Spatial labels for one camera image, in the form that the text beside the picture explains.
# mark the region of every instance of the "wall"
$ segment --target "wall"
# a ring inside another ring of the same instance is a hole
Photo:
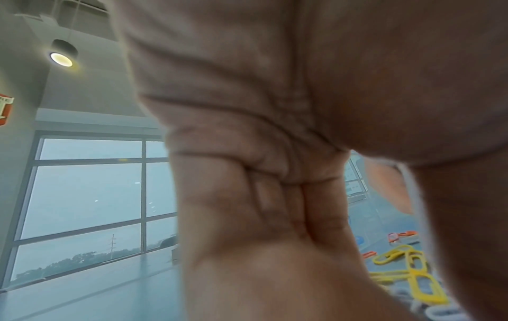
[[[0,93],[15,97],[7,124],[0,126],[0,276],[21,180],[34,136],[37,107],[46,84],[49,63],[40,42],[11,0],[0,2]]]

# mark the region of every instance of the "skin fold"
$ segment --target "skin fold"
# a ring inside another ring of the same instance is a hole
[[[413,320],[347,224],[354,149],[401,170],[432,261],[508,319],[508,4],[116,0],[167,129],[190,320]]]

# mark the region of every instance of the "light fixture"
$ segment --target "light fixture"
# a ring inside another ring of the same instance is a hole
[[[73,61],[78,57],[78,50],[69,42],[55,39],[51,44],[51,60],[64,67],[72,67]]]
[[[80,4],[81,0],[78,0],[78,5],[76,6],[76,10],[74,11],[72,22],[70,24],[69,35],[67,36],[67,40],[55,39],[51,44],[51,51],[49,57],[57,64],[64,67],[72,67],[74,65],[74,62],[78,58],[78,50],[76,49],[75,46],[70,44],[69,40],[72,35],[74,23],[76,22],[76,16]]]

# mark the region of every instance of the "window frame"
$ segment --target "window frame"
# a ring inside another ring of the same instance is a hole
[[[40,154],[44,139],[84,139],[84,140],[121,140],[121,141],[139,141],[141,142],[141,157],[130,158],[130,159],[69,159],[69,160],[40,160]],[[53,132],[53,131],[36,131],[32,148],[26,164],[23,180],[20,186],[19,196],[17,198],[16,206],[14,209],[14,215],[11,220],[7,239],[0,257],[0,293],[3,291],[13,290],[21,287],[26,287],[35,283],[43,282],[49,279],[62,277],[68,274],[76,273],[92,269],[94,267],[109,264],[119,260],[131,258],[133,256],[142,255],[145,253],[153,252],[158,250],[156,247],[151,250],[147,250],[147,222],[158,221],[169,217],[176,217],[177,213],[165,213],[156,216],[147,217],[147,164],[148,163],[167,163],[168,158],[147,158],[147,144],[148,141],[161,142],[162,138],[156,135],[129,135],[129,134],[105,134],[105,133],[82,133],[82,132]],[[60,233],[48,234],[43,236],[29,237],[21,239],[21,232],[26,219],[28,211],[28,204],[32,195],[34,187],[35,176],[39,167],[46,166],[66,166],[66,165],[99,165],[99,164],[129,164],[136,163],[141,164],[141,208],[140,218],[131,219],[127,221],[120,221],[116,223],[109,223],[104,225],[96,225],[92,227],[80,228],[72,231],[65,231]],[[141,239],[140,239],[140,252],[117,258],[114,260],[105,261],[98,264],[92,264],[87,267],[73,269],[67,272],[48,276],[43,279],[34,280],[31,282],[24,283],[22,285],[10,287],[11,277],[14,269],[14,262],[17,256],[18,248],[22,245],[39,243],[49,240],[56,240],[63,237],[83,235],[97,231],[105,231],[113,228],[124,227],[140,224],[141,228]]]

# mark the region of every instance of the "sign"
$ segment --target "sign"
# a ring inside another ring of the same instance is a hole
[[[12,103],[14,102],[13,97],[8,97],[0,94],[0,126],[7,123],[7,118],[11,113]]]

